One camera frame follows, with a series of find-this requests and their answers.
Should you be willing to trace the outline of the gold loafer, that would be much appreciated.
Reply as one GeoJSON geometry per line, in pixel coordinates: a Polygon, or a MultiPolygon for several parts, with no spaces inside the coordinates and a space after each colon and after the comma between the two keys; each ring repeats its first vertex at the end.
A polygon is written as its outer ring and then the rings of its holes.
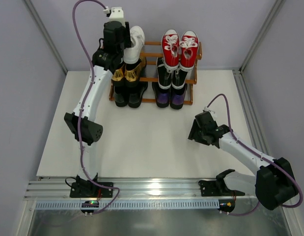
{"type": "Polygon", "coordinates": [[[140,81],[140,75],[146,67],[146,57],[140,57],[134,64],[126,64],[125,66],[125,85],[134,88],[140,81]]]}
{"type": "Polygon", "coordinates": [[[111,79],[112,84],[115,87],[122,87],[125,84],[125,65],[122,65],[118,69],[115,70],[114,75],[111,79]]]}

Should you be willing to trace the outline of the red canvas sneaker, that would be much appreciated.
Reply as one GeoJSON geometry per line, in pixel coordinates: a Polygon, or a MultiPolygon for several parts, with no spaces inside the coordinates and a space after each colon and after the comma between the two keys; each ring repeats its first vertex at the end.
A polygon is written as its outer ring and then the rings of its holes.
{"type": "Polygon", "coordinates": [[[186,72],[193,70],[199,47],[196,33],[192,30],[186,31],[181,37],[179,46],[181,49],[180,69],[186,72]]]}
{"type": "Polygon", "coordinates": [[[165,67],[170,70],[176,70],[179,64],[179,35],[176,30],[169,29],[162,36],[162,52],[165,67]]]}

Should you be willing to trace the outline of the black patent loafer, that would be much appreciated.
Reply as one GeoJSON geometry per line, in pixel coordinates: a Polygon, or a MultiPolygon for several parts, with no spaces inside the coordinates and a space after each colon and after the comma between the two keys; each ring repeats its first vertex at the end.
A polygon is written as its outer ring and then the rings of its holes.
{"type": "Polygon", "coordinates": [[[114,101],[117,107],[125,107],[129,102],[129,91],[128,88],[114,87],[114,101]]]}
{"type": "Polygon", "coordinates": [[[139,82],[136,87],[133,87],[129,91],[129,102],[130,108],[138,108],[143,99],[143,94],[148,88],[148,82],[139,82]]]}

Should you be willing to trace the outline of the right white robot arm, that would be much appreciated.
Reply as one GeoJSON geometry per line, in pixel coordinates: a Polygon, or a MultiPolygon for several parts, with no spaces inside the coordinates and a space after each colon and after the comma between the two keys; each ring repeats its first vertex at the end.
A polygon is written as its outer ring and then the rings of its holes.
{"type": "Polygon", "coordinates": [[[209,111],[195,116],[188,139],[227,152],[252,172],[244,175],[228,169],[218,174],[215,188],[220,195],[252,195],[266,209],[274,210],[300,193],[285,158],[275,159],[244,143],[227,125],[217,125],[209,111]]]}

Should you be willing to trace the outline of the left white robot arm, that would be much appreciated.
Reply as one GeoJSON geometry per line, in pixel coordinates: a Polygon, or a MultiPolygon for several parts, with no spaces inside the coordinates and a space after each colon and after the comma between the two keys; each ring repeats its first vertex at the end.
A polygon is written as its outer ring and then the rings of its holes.
{"type": "Polygon", "coordinates": [[[86,54],[90,75],[81,99],[73,112],[64,115],[65,123],[80,146],[81,168],[71,185],[72,198],[96,197],[103,188],[97,182],[95,168],[96,142],[103,134],[102,125],[95,122],[96,114],[104,89],[123,61],[124,49],[131,46],[128,22],[106,22],[103,33],[97,51],[92,56],[86,54]]]}

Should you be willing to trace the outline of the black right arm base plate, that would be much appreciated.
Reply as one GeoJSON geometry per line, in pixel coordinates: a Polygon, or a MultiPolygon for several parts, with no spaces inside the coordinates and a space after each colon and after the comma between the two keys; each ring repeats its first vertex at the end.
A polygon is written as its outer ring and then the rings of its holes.
{"type": "Polygon", "coordinates": [[[230,190],[223,180],[200,180],[202,197],[220,197],[220,196],[244,196],[245,193],[238,190],[230,190]]]}

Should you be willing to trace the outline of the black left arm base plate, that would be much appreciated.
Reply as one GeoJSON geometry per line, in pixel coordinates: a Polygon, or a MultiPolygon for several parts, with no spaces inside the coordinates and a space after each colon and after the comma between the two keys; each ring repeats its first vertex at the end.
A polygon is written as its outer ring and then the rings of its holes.
{"type": "Polygon", "coordinates": [[[113,195],[113,182],[100,182],[106,187],[102,188],[91,182],[86,183],[72,183],[70,190],[70,198],[112,198],[113,195]]]}

